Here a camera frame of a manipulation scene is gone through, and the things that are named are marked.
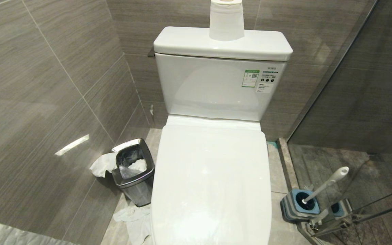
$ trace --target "toilet tank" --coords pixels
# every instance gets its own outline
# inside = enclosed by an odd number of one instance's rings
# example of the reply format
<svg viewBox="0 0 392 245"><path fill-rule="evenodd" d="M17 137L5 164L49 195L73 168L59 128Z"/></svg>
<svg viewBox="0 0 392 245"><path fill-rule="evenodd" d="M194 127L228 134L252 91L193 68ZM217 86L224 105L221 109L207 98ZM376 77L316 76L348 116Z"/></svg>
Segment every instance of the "toilet tank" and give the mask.
<svg viewBox="0 0 392 245"><path fill-rule="evenodd" d="M166 27L154 41L168 113L260 121L293 52L277 31L222 42L209 28Z"/></svg>

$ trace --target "gray tile wall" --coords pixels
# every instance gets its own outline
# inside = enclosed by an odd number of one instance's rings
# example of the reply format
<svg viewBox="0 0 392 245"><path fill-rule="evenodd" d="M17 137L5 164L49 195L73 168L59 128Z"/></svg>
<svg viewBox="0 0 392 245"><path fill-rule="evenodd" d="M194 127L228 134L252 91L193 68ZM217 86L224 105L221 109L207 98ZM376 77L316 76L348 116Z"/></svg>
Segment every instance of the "gray tile wall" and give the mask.
<svg viewBox="0 0 392 245"><path fill-rule="evenodd" d="M99 244L120 191L89 167L148 130L105 0L0 1L1 223Z"/></svg>
<svg viewBox="0 0 392 245"><path fill-rule="evenodd" d="M392 1L378 2L291 143L392 153Z"/></svg>
<svg viewBox="0 0 392 245"><path fill-rule="evenodd" d="M140 99L146 110L154 105L154 127L167 118L155 60L148 59L152 43L166 26L210 25L209 0L107 0L127 55ZM263 118L270 141L288 137L324 75L352 40L355 27L370 9L371 0L244 0L248 30L281 31L294 52L289 67Z"/></svg>

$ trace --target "toilet tank lid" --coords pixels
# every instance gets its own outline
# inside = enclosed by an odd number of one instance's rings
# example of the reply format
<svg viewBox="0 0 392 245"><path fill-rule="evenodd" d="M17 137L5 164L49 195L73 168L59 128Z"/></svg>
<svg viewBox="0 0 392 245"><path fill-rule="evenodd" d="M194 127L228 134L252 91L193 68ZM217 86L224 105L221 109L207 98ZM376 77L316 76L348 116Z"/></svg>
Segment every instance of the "toilet tank lid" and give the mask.
<svg viewBox="0 0 392 245"><path fill-rule="evenodd" d="M244 30L244 37L217 41L209 28L165 27L154 41L155 53L198 57L288 61L293 49L278 31Z"/></svg>

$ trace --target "toilet brush handle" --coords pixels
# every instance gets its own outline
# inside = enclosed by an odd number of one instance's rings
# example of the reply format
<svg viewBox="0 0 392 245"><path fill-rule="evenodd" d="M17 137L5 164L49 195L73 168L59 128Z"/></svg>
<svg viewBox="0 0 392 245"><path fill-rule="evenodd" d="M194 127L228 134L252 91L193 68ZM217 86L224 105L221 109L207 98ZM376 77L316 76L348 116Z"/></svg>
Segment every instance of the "toilet brush handle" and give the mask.
<svg viewBox="0 0 392 245"><path fill-rule="evenodd" d="M314 191L309 197L302 200L303 203L307 203L309 200L313 199L315 196L317 196L324 189L326 189L327 187L333 185L337 181L344 178L344 176L346 176L348 172L349 172L348 166L344 166L344 167L337 169L337 171L335 171L335 173L333 173L331 175L331 177L325 183L323 183L323 185L321 185L318 189L316 189L316 191Z"/></svg>

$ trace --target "shower floor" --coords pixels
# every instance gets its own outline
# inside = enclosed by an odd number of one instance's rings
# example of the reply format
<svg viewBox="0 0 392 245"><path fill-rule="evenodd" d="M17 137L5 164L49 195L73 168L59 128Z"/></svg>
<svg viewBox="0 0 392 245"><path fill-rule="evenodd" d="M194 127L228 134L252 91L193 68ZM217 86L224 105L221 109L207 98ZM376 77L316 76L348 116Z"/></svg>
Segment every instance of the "shower floor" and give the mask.
<svg viewBox="0 0 392 245"><path fill-rule="evenodd" d="M365 206L363 214L376 213L392 206L392 154L368 155L344 149L288 146L301 189L313 187L315 190L336 169L342 166L350 168L346 178L317 197L320 207L326 208L341 198L348 198L353 210ZM392 213L320 238L335 245L392 244Z"/></svg>

